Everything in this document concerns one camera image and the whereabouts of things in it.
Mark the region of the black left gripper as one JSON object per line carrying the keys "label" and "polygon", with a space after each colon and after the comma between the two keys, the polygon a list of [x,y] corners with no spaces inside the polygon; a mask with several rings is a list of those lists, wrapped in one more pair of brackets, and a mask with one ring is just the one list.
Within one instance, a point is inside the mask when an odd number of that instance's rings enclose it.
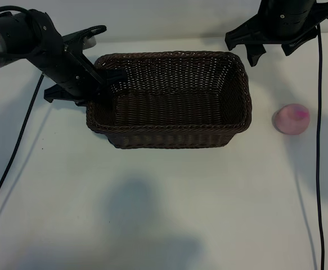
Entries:
{"label": "black left gripper", "polygon": [[33,21],[41,30],[39,52],[28,60],[56,84],[45,90],[44,99],[73,101],[88,106],[93,101],[113,107],[111,86],[128,80],[123,69],[97,69],[83,54],[84,43],[106,31],[97,25],[62,36],[47,13],[30,10]]}

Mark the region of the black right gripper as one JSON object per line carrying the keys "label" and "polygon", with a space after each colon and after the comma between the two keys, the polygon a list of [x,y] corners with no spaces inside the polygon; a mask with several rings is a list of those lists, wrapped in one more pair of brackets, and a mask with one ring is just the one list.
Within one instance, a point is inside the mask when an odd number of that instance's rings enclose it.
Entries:
{"label": "black right gripper", "polygon": [[328,2],[261,1],[259,11],[226,33],[229,50],[244,44],[250,66],[266,53],[264,44],[280,44],[286,56],[318,35],[317,26],[328,20]]}

